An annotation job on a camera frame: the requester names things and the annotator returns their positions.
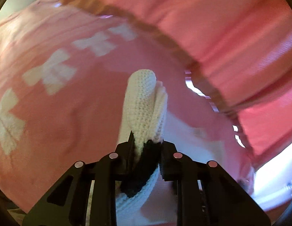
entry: white knitted sock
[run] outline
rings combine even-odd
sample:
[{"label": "white knitted sock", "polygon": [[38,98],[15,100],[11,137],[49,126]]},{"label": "white knitted sock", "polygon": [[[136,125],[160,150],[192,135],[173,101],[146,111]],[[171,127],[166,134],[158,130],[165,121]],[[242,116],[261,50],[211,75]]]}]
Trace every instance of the white knitted sock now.
[{"label": "white knitted sock", "polygon": [[[123,120],[134,134],[136,161],[148,140],[159,143],[163,140],[167,112],[167,93],[162,82],[156,81],[153,71],[142,69],[133,73],[129,80],[123,105]],[[116,196],[118,217],[139,210],[149,197],[159,175],[159,169],[151,175],[146,185],[134,197],[120,193]]]}]

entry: white pattern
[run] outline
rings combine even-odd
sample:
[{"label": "white pattern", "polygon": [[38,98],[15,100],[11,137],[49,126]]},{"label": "white pattern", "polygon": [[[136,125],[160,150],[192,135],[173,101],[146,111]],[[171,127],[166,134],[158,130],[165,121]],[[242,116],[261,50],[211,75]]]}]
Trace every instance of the white pattern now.
[{"label": "white pattern", "polygon": [[134,40],[137,38],[137,34],[134,33],[126,24],[122,24],[117,27],[112,27],[108,29],[112,34],[117,34],[123,37],[125,41]]},{"label": "white pattern", "polygon": [[76,68],[63,64],[69,58],[67,52],[58,49],[43,65],[28,70],[22,78],[29,86],[42,79],[47,93],[53,95],[62,89],[77,71]]},{"label": "white pattern", "polygon": [[8,89],[0,100],[0,144],[5,155],[9,155],[17,146],[23,134],[25,122],[9,111],[18,103],[12,89]]},{"label": "white pattern", "polygon": [[79,49],[90,47],[98,57],[108,54],[117,46],[107,41],[109,35],[104,32],[98,32],[93,37],[73,41],[73,44]]}]

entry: red fabric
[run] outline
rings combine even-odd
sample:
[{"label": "red fabric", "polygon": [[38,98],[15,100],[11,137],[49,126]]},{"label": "red fabric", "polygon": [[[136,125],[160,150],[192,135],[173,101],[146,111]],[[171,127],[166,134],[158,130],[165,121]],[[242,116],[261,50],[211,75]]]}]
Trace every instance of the red fabric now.
[{"label": "red fabric", "polygon": [[175,40],[197,61],[195,87],[238,116],[256,163],[287,145],[279,142],[292,132],[292,103],[276,100],[292,91],[292,10],[285,0],[63,1],[93,13],[120,8]]}]

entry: pink blanket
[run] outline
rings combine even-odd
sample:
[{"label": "pink blanket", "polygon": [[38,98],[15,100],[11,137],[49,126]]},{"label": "pink blanket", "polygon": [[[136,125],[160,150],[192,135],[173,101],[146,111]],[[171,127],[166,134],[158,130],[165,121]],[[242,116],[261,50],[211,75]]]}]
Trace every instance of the pink blanket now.
[{"label": "pink blanket", "polygon": [[193,84],[237,123],[256,168],[292,142],[292,10],[285,0],[62,3],[129,18],[190,65]]},{"label": "pink blanket", "polygon": [[[28,212],[74,162],[114,151],[127,79],[142,68],[164,82],[169,130],[193,128],[212,156],[218,143],[223,167],[251,181],[230,120],[186,87],[185,66],[164,47],[124,19],[39,0],[0,23],[0,189]],[[188,155],[206,150],[190,144]]]}]

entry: black gripper frame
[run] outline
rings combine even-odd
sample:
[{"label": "black gripper frame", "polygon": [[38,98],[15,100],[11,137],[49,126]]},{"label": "black gripper frame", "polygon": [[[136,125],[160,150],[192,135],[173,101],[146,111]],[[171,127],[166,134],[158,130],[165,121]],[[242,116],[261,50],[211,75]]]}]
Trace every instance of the black gripper frame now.
[{"label": "black gripper frame", "polygon": [[[161,175],[177,183],[177,226],[271,225],[263,210],[215,161],[203,164],[184,154],[176,156],[170,142],[163,141],[161,147]],[[98,162],[83,162],[81,167],[75,163],[29,211],[22,225],[85,226],[94,180],[90,226],[116,226],[115,181],[122,181],[132,170],[132,133],[115,153],[117,158],[108,154]]]}]

